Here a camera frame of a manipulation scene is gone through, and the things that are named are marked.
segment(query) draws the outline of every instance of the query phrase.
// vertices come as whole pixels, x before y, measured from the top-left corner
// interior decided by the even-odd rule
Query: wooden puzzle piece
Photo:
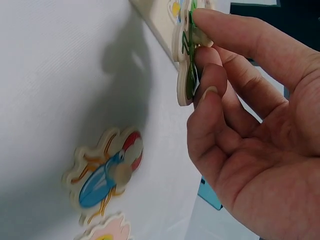
[[[71,204],[81,213],[79,224],[90,224],[105,215],[112,197],[121,196],[143,156],[140,132],[130,127],[106,131],[96,148],[79,147],[74,167],[62,181],[70,191]]]
[[[133,240],[131,226],[123,213],[109,217],[74,240]]]
[[[177,100],[180,106],[188,106],[193,102],[199,85],[194,62],[196,48],[200,45],[213,45],[192,19],[192,13],[196,8],[214,9],[213,0],[183,0],[172,36],[172,58],[179,63]]]

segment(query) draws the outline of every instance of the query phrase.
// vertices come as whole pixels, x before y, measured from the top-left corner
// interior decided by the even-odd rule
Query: blue object
[[[213,191],[213,189],[210,187],[210,185],[207,183],[204,177],[201,178],[198,196],[217,210],[221,210],[223,207],[216,193]]]
[[[123,150],[117,152],[89,176],[79,194],[79,204],[82,208],[91,208],[108,196],[110,190],[116,186],[108,171],[111,166],[122,163],[124,157]]]

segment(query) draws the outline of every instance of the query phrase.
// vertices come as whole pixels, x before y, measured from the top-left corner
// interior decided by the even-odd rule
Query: puzzle knob
[[[199,44],[208,48],[212,47],[214,44],[214,42],[211,41],[211,39],[209,39],[208,36],[197,27],[192,28],[192,40],[195,44]]]
[[[114,182],[118,186],[122,187],[130,181],[132,176],[132,168],[130,164],[120,163],[110,168],[109,175],[112,176]]]

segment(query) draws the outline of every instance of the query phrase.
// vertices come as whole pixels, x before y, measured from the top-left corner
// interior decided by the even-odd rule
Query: hand
[[[255,18],[197,9],[193,19],[214,46],[195,56],[202,77],[187,122],[190,158],[257,235],[320,239],[320,53]],[[287,87],[290,100],[243,56]]]

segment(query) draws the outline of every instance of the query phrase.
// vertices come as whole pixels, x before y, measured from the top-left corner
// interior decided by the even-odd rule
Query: finger
[[[254,59],[291,92],[316,70],[310,65],[316,51],[257,18],[198,8],[193,20],[214,44]]]
[[[200,85],[194,96],[194,107],[196,108],[202,95],[205,93],[206,89],[210,86],[217,88],[218,95],[222,98],[227,90],[227,74],[226,70],[219,65],[214,63],[208,63],[202,73],[200,80]]]
[[[209,87],[187,122],[187,142],[191,159],[197,160],[217,145],[227,156],[242,138],[226,125],[222,102],[215,87]]]
[[[197,69],[202,70],[206,66],[205,73],[202,74],[200,85],[195,94],[195,106],[197,106],[199,99],[207,88],[218,86],[219,95],[221,96],[221,93],[224,93],[222,107],[227,124],[238,132],[241,137],[248,137],[260,123],[244,109],[234,89],[227,81],[225,69],[217,67],[217,65],[222,65],[218,52],[213,48],[199,47],[195,54],[195,62]]]
[[[284,96],[243,56],[218,46],[214,48],[221,57],[233,89],[261,119],[265,119],[277,107],[287,102]]]

